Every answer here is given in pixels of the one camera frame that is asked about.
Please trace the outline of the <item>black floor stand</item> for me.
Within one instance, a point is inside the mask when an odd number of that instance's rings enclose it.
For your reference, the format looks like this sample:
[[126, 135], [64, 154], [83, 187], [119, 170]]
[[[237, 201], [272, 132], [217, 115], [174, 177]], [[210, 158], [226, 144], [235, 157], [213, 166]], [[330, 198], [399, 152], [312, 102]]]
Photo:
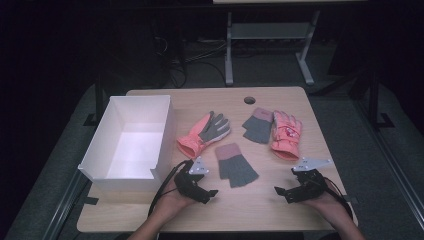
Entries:
[[95, 112], [87, 116], [84, 126], [97, 127], [99, 125], [104, 112], [103, 97], [102, 77], [101, 75], [98, 75], [95, 80]]
[[386, 113], [380, 113], [379, 106], [379, 79], [375, 72], [369, 78], [368, 120], [372, 128], [379, 131], [381, 128], [394, 128], [394, 124]]

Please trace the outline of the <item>person's right hand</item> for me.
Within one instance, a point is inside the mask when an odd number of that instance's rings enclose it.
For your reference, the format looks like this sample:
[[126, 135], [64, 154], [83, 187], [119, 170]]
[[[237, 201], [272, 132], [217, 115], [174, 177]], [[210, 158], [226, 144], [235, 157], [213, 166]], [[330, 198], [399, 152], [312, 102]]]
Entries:
[[303, 204], [315, 209], [329, 223], [351, 219], [345, 207], [326, 191], [317, 198], [304, 201]]

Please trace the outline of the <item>grey knit glove pink cuff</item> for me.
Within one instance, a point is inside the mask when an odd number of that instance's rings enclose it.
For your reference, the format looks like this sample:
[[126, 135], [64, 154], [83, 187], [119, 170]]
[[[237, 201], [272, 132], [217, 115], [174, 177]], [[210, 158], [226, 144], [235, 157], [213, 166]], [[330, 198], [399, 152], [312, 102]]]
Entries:
[[242, 127], [246, 129], [243, 136], [255, 143], [268, 144], [272, 123], [273, 113], [258, 107], [243, 123]]
[[220, 178], [228, 179], [231, 188], [246, 186], [259, 178], [236, 143], [217, 147], [215, 154]]

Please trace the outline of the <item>person's left hand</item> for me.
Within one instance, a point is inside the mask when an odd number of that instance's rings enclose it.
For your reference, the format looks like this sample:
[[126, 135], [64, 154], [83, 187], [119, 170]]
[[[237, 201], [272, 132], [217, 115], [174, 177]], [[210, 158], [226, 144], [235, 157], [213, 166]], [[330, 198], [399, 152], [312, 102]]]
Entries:
[[156, 204], [155, 211], [164, 219], [170, 220], [192, 204], [195, 204], [195, 201], [181, 195], [174, 181], [171, 180], [164, 188], [164, 192]]

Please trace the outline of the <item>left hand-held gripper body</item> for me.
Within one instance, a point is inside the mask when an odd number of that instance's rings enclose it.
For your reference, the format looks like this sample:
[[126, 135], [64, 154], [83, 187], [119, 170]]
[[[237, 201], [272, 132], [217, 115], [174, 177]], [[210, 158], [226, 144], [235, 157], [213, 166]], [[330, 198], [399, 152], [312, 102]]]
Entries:
[[199, 187], [198, 183], [194, 182], [191, 178], [192, 174], [190, 173], [190, 170], [193, 164], [193, 160], [185, 161], [184, 167], [174, 177], [174, 182], [181, 195], [197, 201], [198, 192], [205, 189]]

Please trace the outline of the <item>pink ski glove grey palm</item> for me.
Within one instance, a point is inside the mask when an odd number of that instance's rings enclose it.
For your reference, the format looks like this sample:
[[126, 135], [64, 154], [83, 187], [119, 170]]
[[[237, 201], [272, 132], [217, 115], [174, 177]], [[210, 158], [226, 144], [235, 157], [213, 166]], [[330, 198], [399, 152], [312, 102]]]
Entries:
[[222, 113], [210, 111], [190, 129], [185, 136], [177, 138], [178, 149], [189, 159], [196, 159], [212, 143], [225, 138], [231, 131], [230, 122]]

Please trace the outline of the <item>white box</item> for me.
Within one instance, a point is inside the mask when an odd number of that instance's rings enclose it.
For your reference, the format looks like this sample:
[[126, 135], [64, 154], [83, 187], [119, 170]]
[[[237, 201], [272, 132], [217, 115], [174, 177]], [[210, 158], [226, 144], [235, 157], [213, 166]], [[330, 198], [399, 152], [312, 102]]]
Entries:
[[103, 191], [155, 191], [175, 137], [170, 96], [112, 96], [78, 169]]

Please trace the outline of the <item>aluminium floor rail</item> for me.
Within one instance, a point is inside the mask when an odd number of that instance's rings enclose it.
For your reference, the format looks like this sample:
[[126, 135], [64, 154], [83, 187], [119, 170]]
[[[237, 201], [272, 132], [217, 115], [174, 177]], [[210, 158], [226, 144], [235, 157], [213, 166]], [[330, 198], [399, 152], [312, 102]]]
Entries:
[[353, 105], [357, 109], [361, 119], [364, 121], [368, 132], [370, 133], [378, 148], [380, 149], [380, 152], [382, 153], [385, 159], [386, 165], [388, 166], [391, 174], [393, 175], [394, 181], [398, 185], [401, 195], [405, 199], [418, 225], [424, 232], [424, 202], [419, 198], [406, 173], [401, 168], [398, 162], [398, 158], [393, 153], [392, 149], [389, 147], [389, 144], [384, 139], [381, 133], [382, 129], [391, 127], [387, 115], [384, 114], [385, 120], [382, 123], [373, 123], [363, 103], [354, 101]]
[[88, 182], [89, 180], [79, 170], [74, 172], [65, 193], [54, 211], [42, 240], [58, 240], [68, 217]]

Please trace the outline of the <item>grey metal stand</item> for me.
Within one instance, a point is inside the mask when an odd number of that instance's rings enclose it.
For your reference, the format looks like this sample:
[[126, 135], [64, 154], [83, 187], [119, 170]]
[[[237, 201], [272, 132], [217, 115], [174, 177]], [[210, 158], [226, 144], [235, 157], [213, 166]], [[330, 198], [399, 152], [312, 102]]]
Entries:
[[232, 43], [234, 40], [303, 40], [300, 52], [295, 54], [298, 66], [307, 85], [314, 79], [306, 62], [306, 57], [315, 33], [320, 11], [313, 13], [309, 22], [295, 23], [234, 23], [232, 13], [227, 14], [226, 54], [224, 60], [225, 84], [234, 84]]

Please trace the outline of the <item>pink ski glove printed back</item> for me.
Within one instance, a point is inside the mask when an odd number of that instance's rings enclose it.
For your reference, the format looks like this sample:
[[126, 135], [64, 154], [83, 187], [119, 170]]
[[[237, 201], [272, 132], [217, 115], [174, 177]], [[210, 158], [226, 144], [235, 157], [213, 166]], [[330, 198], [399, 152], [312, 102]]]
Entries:
[[299, 159], [299, 142], [302, 133], [302, 122], [284, 111], [274, 111], [271, 149], [274, 154], [284, 160]]

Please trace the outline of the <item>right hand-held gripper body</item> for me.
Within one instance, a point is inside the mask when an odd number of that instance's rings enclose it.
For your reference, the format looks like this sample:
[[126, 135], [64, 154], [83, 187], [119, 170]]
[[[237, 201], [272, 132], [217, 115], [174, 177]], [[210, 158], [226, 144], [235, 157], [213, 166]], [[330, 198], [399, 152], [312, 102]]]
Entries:
[[332, 164], [331, 159], [313, 159], [303, 157], [300, 162], [292, 169], [303, 171], [306, 177], [305, 182], [299, 182], [300, 185], [290, 189], [293, 191], [295, 201], [305, 201], [319, 197], [327, 187], [323, 175], [318, 171], [319, 168]]

